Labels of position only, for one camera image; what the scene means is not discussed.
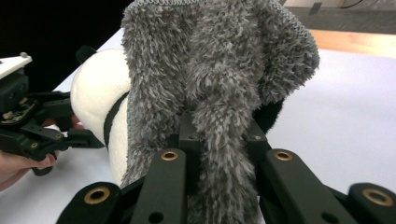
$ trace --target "black metal bracket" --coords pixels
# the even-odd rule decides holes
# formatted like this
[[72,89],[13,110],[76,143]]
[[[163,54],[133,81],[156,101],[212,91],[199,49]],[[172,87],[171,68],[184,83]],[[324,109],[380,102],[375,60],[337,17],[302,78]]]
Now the black metal bracket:
[[[28,93],[27,77],[18,70],[0,79],[0,145],[3,151],[35,161],[70,147],[103,147],[89,130],[72,129],[70,92]],[[55,119],[60,131],[41,127],[45,119]],[[45,175],[50,168],[33,169]]]
[[[191,114],[184,113],[180,135],[171,136],[169,148],[157,152],[146,176],[124,189],[110,183],[89,185],[57,223],[187,223],[186,197],[197,190],[201,154],[191,121]],[[295,153],[271,149],[254,121],[246,141],[267,224],[395,223],[396,195],[390,190],[361,183],[345,195],[324,186]]]

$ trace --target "finger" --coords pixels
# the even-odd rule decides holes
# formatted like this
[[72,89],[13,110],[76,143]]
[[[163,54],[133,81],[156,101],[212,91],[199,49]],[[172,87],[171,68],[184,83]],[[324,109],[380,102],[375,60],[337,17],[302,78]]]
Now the finger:
[[55,119],[45,119],[44,122],[41,124],[42,127],[48,127],[52,124],[56,124]]
[[7,179],[6,181],[0,183],[0,191],[9,188],[11,185],[15,184],[18,180],[20,180],[27,172],[28,168],[19,170],[15,175]]
[[79,118],[76,115],[72,115],[71,120],[72,120],[73,128],[75,128],[75,129],[85,129],[84,126],[79,121]]
[[11,173],[20,169],[32,167],[49,167],[55,162],[52,156],[47,156],[43,161],[34,161],[22,156],[0,152],[0,174]]

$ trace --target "gray fur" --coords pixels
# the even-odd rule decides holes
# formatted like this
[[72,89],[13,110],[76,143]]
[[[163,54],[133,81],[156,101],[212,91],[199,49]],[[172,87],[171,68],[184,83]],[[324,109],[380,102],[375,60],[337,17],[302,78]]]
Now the gray fur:
[[189,223],[259,223],[243,137],[255,108],[313,76],[312,36],[276,0],[138,0],[124,14],[132,88],[121,186],[147,172],[190,109],[205,147]]

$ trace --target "hand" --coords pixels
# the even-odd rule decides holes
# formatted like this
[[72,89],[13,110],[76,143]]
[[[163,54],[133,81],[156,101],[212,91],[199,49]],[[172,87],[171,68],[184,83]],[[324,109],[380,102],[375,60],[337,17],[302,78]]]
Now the hand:
[[[79,119],[77,118],[76,115],[72,115],[71,120],[72,120],[73,128],[75,128],[75,129],[84,129],[84,126],[82,126],[82,125],[80,124]],[[52,124],[56,124],[55,119],[46,119],[46,120],[44,121],[44,123],[41,124],[41,126],[47,127],[47,126],[50,126],[50,125],[52,125]]]
[[[79,119],[73,115],[71,117],[73,128],[83,129]],[[46,119],[43,127],[56,124],[55,119]],[[56,159],[52,155],[47,155],[43,161],[34,161],[22,156],[17,156],[1,151],[0,146],[0,191],[9,188],[20,180],[31,168],[44,169],[55,163]]]

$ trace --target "wooden surface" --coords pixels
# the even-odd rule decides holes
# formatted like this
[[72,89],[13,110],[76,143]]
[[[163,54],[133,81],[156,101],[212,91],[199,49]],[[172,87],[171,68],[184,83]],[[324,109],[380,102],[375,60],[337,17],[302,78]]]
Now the wooden surface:
[[311,30],[320,49],[396,58],[396,35]]

